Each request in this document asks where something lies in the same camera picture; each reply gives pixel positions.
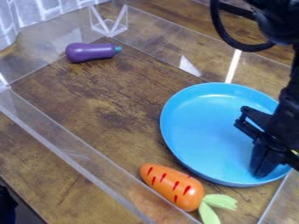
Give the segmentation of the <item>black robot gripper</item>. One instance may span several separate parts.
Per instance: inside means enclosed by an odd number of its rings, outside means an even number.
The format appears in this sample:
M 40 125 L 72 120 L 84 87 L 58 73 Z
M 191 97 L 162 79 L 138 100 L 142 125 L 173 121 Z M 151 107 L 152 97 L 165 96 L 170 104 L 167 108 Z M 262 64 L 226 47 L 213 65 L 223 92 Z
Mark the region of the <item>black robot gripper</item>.
M 266 177 L 279 165 L 299 171 L 299 90 L 286 87 L 273 115 L 249 107 L 241 108 L 238 129 L 254 140 L 250 171 Z

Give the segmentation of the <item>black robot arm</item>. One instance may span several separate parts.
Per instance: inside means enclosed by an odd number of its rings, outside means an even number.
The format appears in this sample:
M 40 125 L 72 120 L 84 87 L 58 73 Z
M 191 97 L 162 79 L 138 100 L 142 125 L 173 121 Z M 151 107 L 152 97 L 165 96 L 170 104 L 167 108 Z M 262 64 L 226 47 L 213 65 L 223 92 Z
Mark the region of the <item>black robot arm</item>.
M 250 171 L 263 178 L 279 165 L 299 171 L 299 0 L 247 0 L 269 40 L 294 46 L 290 81 L 273 115 L 243 106 L 235 126 L 254 140 Z

